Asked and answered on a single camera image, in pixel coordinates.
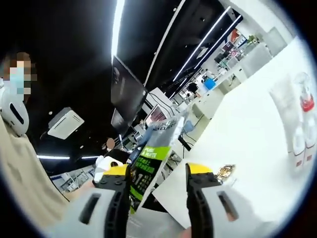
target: white bottle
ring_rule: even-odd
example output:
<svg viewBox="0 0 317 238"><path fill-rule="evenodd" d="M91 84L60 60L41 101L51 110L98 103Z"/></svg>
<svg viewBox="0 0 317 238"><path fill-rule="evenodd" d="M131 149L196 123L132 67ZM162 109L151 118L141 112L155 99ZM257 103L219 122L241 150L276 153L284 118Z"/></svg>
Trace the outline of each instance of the white bottle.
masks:
<svg viewBox="0 0 317 238"><path fill-rule="evenodd" d="M305 134L302 126L298 126L293 137L293 160L295 171L299 171L305 158Z"/></svg>
<svg viewBox="0 0 317 238"><path fill-rule="evenodd" d="M297 81L301 86L301 108L303 111L303 130L305 134L305 158L304 164L309 164L316 156L317 124L315 118L315 102L310 92L310 79L307 74L300 73Z"/></svg>

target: white table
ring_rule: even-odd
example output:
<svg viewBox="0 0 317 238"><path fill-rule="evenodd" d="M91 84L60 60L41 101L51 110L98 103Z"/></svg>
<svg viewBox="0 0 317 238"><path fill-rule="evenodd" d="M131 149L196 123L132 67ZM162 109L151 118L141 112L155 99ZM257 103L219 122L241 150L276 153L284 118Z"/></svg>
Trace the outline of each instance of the white table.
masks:
<svg viewBox="0 0 317 238"><path fill-rule="evenodd" d="M293 211L311 179L312 167L306 167L298 177L293 176L282 121L267 89L287 72L310 73L310 62L302 49L301 42L294 40L228 93L193 149L153 192L183 227L190 226L186 208L187 162L209 166L216 173L226 164L235 164L237 181L233 188L249 199L264 221L280 224Z"/></svg>

